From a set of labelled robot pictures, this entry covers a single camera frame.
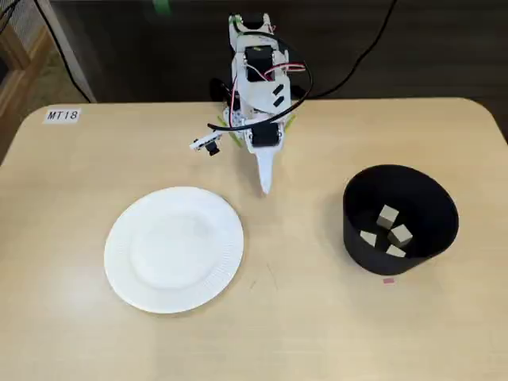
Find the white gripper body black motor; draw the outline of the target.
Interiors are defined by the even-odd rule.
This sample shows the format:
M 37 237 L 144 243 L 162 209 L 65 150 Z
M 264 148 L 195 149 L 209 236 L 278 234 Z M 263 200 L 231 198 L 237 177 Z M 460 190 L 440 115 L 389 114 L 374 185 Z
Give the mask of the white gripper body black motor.
M 262 123 L 244 132 L 244 141 L 250 153 L 278 152 L 283 147 L 284 131 L 278 122 Z

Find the white fixed gripper finger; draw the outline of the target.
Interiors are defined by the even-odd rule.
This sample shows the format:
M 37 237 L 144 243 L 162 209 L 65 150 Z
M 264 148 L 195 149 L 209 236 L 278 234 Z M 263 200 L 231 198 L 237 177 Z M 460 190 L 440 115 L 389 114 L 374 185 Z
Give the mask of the white fixed gripper finger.
M 258 167 L 258 174 L 260 180 L 260 187 L 264 194 L 266 194 L 266 186 L 265 186 L 265 165 L 264 165 L 264 157 L 260 154 L 256 154 L 256 162 Z

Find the white moving gripper finger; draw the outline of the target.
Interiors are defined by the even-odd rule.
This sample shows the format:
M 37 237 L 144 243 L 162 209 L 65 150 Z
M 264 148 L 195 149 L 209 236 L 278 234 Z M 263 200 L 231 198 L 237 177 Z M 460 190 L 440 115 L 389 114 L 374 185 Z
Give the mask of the white moving gripper finger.
M 267 157 L 267 173 L 266 173 L 266 193 L 269 194 L 271 191 L 271 186 L 273 182 L 273 167 L 275 161 L 276 154 L 270 153 Z

